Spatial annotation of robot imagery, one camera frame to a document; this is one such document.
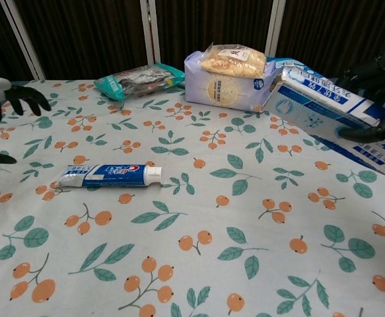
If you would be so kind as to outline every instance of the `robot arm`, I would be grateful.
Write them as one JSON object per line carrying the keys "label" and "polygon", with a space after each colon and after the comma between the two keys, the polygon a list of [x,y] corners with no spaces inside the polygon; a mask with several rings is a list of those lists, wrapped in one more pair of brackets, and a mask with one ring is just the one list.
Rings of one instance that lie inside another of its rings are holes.
{"label": "robot arm", "polygon": [[[385,53],[361,65],[356,65],[342,75],[337,86],[355,94],[364,90],[363,96],[378,105],[385,103]],[[366,130],[342,129],[339,135],[358,143],[372,143],[385,139],[385,119],[376,127]]]}
{"label": "robot arm", "polygon": [[[32,112],[37,116],[41,115],[40,107],[46,111],[51,110],[46,97],[37,90],[30,87],[14,86],[7,79],[0,78],[0,121],[2,118],[1,105],[6,100],[12,104],[13,110],[20,116],[23,115],[20,100],[27,102]],[[0,164],[14,163],[16,160],[13,157],[0,153]]]}

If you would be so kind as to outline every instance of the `toothpaste tube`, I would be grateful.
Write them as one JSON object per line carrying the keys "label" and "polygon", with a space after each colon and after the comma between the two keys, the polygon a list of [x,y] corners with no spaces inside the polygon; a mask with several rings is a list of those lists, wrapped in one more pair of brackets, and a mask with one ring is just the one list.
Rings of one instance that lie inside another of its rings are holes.
{"label": "toothpaste tube", "polygon": [[148,186],[162,182],[162,168],[138,164],[69,165],[59,186]]}

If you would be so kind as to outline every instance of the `clear plastic bag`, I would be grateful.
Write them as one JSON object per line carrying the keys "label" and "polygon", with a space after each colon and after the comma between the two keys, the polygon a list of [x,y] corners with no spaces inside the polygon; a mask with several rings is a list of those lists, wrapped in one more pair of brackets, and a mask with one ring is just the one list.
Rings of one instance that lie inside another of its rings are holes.
{"label": "clear plastic bag", "polygon": [[262,52],[238,44],[211,44],[200,66],[206,71],[234,77],[262,78],[266,58]]}
{"label": "clear plastic bag", "polygon": [[122,101],[181,83],[185,74],[176,68],[156,63],[97,79],[95,87],[108,97]]}

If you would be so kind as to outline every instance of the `table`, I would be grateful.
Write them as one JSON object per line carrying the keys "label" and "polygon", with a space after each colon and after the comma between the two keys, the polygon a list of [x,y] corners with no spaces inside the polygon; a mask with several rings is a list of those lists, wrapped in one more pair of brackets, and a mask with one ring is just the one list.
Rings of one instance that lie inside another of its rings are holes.
{"label": "table", "polygon": [[[4,105],[0,316],[385,316],[385,177],[291,122],[34,81]],[[60,188],[68,164],[162,166],[147,188]]]}

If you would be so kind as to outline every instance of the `toothpaste cap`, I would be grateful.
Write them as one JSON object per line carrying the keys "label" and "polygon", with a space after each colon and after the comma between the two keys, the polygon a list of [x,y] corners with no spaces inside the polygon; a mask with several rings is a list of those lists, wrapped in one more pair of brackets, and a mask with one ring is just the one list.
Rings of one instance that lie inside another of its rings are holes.
{"label": "toothpaste cap", "polygon": [[145,184],[162,183],[162,167],[147,166],[145,171]]}

